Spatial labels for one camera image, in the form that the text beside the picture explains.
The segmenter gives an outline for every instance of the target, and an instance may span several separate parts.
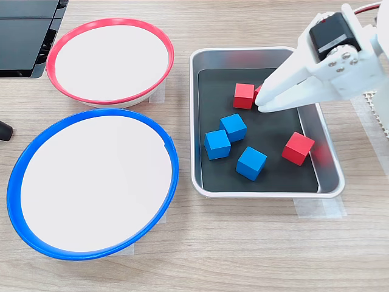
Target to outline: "metal tray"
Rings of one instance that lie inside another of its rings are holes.
[[[234,109],[235,83],[262,84],[293,49],[288,47],[201,49],[190,57],[190,162],[194,188],[209,198],[333,198],[345,178],[318,104],[276,113]],[[247,125],[244,140],[232,144],[228,158],[209,161],[204,135],[218,130],[219,119],[239,113]],[[315,140],[299,167],[281,157],[294,131]],[[247,146],[267,162],[255,182],[235,172]]]

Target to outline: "wooden table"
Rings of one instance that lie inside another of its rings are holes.
[[[10,223],[7,181],[36,135],[89,107],[60,94],[46,75],[0,80],[0,119],[15,128],[12,141],[0,143],[0,291],[389,291],[388,178],[349,101],[322,105],[346,175],[347,217],[299,219],[292,200],[205,199],[190,183],[190,54],[203,47],[295,46],[316,13],[337,11],[342,2],[71,1],[58,38],[112,16],[151,22],[171,38],[176,58],[167,101],[131,109],[173,137],[180,182],[167,223],[137,242],[134,255],[89,262],[41,255]],[[367,23],[373,14],[361,17]]]

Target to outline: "cube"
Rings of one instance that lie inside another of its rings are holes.
[[[312,139],[301,135],[298,132],[294,132],[286,143],[284,151],[282,152],[282,157],[301,166],[314,144],[315,141]]]
[[[255,181],[263,169],[267,156],[247,147],[238,160],[236,171],[251,181]]]
[[[219,129],[225,130],[230,143],[242,140],[247,131],[247,127],[239,114],[220,119]]]
[[[209,160],[227,157],[231,149],[227,133],[224,130],[206,133],[205,149]]]
[[[250,110],[254,99],[254,85],[237,83],[233,99],[234,108]]]
[[[258,95],[258,93],[260,93],[261,88],[262,88],[262,85],[259,86],[256,90],[254,90],[253,103],[255,103],[256,96]]]

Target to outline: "black device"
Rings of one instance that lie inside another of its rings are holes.
[[[68,0],[0,0],[0,78],[42,76]]]
[[[333,48],[343,44],[350,44],[360,51],[353,32],[340,12],[317,23],[310,29],[309,35],[320,61],[323,61]]]
[[[9,141],[13,133],[13,128],[0,121],[0,140]]]

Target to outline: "white bowl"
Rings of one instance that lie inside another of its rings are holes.
[[[147,99],[173,60],[173,45],[157,27],[109,18],[65,34],[47,58],[47,75],[59,91],[82,103],[125,108]]]

